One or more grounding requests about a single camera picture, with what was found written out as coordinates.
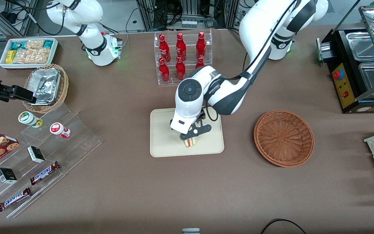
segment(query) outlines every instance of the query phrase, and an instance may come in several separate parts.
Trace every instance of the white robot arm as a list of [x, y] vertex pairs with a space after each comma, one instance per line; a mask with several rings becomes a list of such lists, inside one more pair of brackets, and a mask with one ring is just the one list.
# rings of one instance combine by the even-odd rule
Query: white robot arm
[[49, 18], [58, 25], [64, 25], [77, 36], [86, 47], [89, 58], [98, 66], [105, 66], [119, 58], [121, 47], [115, 37], [102, 35], [95, 23], [102, 20], [103, 9], [96, 0], [52, 1], [47, 7]]
[[[230, 79], [211, 66], [189, 74], [175, 93], [176, 108], [171, 128], [181, 133], [181, 139], [187, 134], [198, 136], [191, 126], [200, 115], [203, 101], [222, 115], [237, 111], [267, 59], [283, 58], [293, 35], [313, 19], [322, 18], [327, 8], [327, 0], [259, 0], [239, 26], [242, 44], [251, 61], [248, 68]], [[239, 81], [233, 84], [230, 80]]]

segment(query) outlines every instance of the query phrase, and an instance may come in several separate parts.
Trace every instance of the clear acrylic rack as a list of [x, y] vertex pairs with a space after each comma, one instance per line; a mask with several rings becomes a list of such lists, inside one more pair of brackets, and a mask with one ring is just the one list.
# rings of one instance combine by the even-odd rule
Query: clear acrylic rack
[[[97, 148], [101, 141], [88, 129], [77, 116], [77, 112], [63, 104], [41, 117], [43, 126], [40, 128], [27, 127], [16, 138], [20, 146], [0, 160], [0, 167], [11, 168], [17, 178], [14, 184], [3, 184], [0, 181], [0, 203], [9, 200], [16, 194], [30, 187], [31, 197], [24, 198], [1, 212], [6, 218], [14, 218], [25, 208], [43, 195], [48, 189], [63, 178], [74, 166]], [[64, 124], [71, 130], [68, 138], [62, 138], [50, 133], [50, 126], [55, 122]], [[31, 160], [27, 148], [33, 145], [40, 148], [44, 163]], [[31, 185], [30, 178], [58, 161], [61, 168], [35, 185]]]
[[[179, 84], [181, 81], [177, 79], [177, 72], [175, 70], [175, 65], [177, 64], [177, 50], [175, 49], [175, 45], [177, 44], [177, 33], [180, 31], [168, 31], [168, 32], [156, 32], [154, 34], [154, 52], [156, 57], [156, 67], [157, 67], [157, 80], [159, 85], [174, 85]], [[199, 32], [205, 33], [205, 41], [206, 41], [206, 56], [203, 61], [205, 65], [213, 65], [213, 55], [212, 55], [212, 31], [211, 30], [188, 30], [182, 31], [183, 39], [186, 42], [186, 49], [187, 49], [187, 60], [184, 61], [184, 65], [186, 66], [186, 75], [191, 73], [196, 69], [197, 58], [196, 58], [196, 43], [199, 37]], [[161, 57], [160, 54], [160, 40], [158, 36], [163, 34], [165, 36], [165, 40], [169, 46], [169, 54], [171, 55], [171, 61], [167, 62], [167, 66], [169, 68], [169, 82], [164, 83], [160, 76], [159, 70], [159, 59]]]

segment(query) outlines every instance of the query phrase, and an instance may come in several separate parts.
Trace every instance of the white tray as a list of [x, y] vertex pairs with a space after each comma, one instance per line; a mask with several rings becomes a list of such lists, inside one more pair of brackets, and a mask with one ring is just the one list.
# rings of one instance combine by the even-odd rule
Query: white tray
[[[18, 41], [27, 41], [27, 40], [46, 40], [46, 41], [53, 41], [52, 47], [50, 49], [49, 58], [47, 59], [46, 63], [33, 63], [33, 64], [6, 64], [6, 55], [8, 51], [11, 49], [12, 43]], [[9, 39], [6, 42], [6, 47], [4, 49], [3, 55], [0, 59], [0, 66], [5, 69], [29, 69], [29, 68], [39, 68], [44, 65], [50, 65], [53, 62], [53, 58], [55, 57], [56, 49], [57, 49], [58, 41], [53, 37], [33, 37], [33, 38], [15, 38]]]
[[[150, 154], [153, 157], [174, 157], [196, 154], [219, 154], [224, 150], [220, 116], [213, 122], [206, 116], [203, 124], [210, 124], [212, 130], [196, 137], [196, 145], [187, 148], [180, 139], [180, 133], [169, 127], [175, 108], [153, 110], [150, 115]], [[216, 111], [209, 108], [215, 118]]]

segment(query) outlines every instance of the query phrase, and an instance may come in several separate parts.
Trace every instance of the snickers bar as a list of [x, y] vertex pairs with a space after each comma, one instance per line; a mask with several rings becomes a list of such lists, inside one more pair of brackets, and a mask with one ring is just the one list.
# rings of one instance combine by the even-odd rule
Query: snickers bar
[[11, 199], [0, 203], [0, 212], [5, 210], [10, 205], [12, 205], [16, 202], [19, 202], [20, 200], [22, 200], [23, 198], [28, 197], [28, 196], [31, 196], [31, 190], [30, 190], [30, 188], [27, 187], [24, 191], [22, 191], [21, 193], [13, 196]]
[[60, 167], [60, 165], [58, 164], [58, 162], [57, 161], [54, 162], [48, 168], [46, 168], [42, 172], [38, 173], [35, 177], [31, 178], [30, 179], [31, 185], [37, 184], [37, 182], [39, 182], [40, 180], [42, 180], [45, 177], [47, 177], [48, 175], [50, 175], [52, 172], [55, 171], [55, 169], [58, 169], [59, 167]]

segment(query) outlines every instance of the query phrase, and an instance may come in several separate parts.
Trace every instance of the beige tray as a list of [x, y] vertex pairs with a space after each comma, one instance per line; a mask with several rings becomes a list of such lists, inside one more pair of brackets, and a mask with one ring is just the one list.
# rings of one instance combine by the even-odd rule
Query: beige tray
[[[223, 132], [220, 116], [213, 122], [208, 117], [203, 124], [210, 124], [212, 130], [196, 137], [196, 145], [186, 148], [180, 140], [180, 133], [171, 130], [169, 121], [174, 116], [175, 108], [157, 109], [150, 116], [150, 154], [153, 157], [174, 157], [196, 154], [219, 154], [224, 150]], [[215, 118], [216, 111], [209, 108], [210, 116]]]

